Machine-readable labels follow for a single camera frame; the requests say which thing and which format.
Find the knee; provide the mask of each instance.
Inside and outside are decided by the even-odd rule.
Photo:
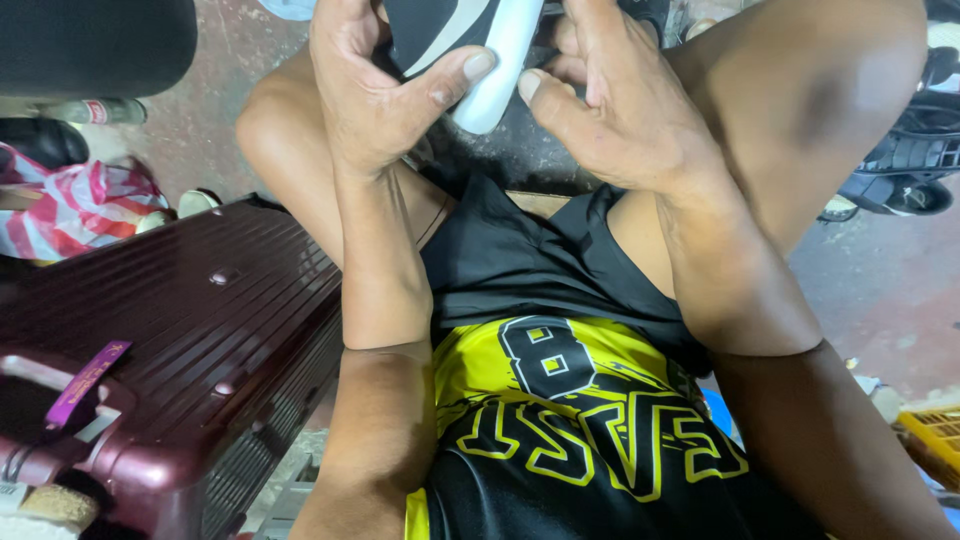
[[[825,11],[834,18],[818,28],[820,43],[813,46],[819,49],[819,67],[803,94],[796,135],[808,143],[880,137],[903,112],[924,72],[923,1],[829,2],[834,3]]]
[[[316,88],[309,88],[316,94]],[[323,136],[323,119],[317,104],[303,103],[303,89],[277,74],[268,75],[251,91],[247,103],[235,122],[237,143],[254,168],[259,156],[288,147],[292,137],[303,133],[309,123],[311,137]]]

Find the maroon suitcase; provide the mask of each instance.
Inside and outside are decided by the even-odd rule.
[[[108,496],[103,523],[229,538],[336,375],[340,283],[290,215],[252,201],[7,283],[0,477],[79,470]],[[84,429],[51,437],[46,411],[111,340],[132,346],[74,414]]]

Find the person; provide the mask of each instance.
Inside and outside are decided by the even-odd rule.
[[[370,61],[377,6],[323,0],[254,89],[239,143],[344,275],[291,538],[957,537],[784,262],[910,99],[922,2],[768,0],[662,54],[652,29],[566,0],[520,77],[608,184],[546,222],[400,160],[490,51],[402,85]],[[745,452],[698,405],[710,370]]]

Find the black shorts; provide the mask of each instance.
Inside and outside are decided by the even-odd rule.
[[[434,339],[450,329],[524,315],[605,317],[626,324],[695,377],[706,350],[620,249],[607,212],[623,190],[604,185],[549,220],[521,210],[492,180],[474,177],[421,250],[434,295]]]

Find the red and white plastic bag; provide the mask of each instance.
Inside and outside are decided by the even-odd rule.
[[[0,188],[33,192],[26,210],[0,209],[0,254],[63,260],[133,236],[147,214],[168,209],[139,171],[89,161],[48,170],[0,142],[12,156],[0,170]]]

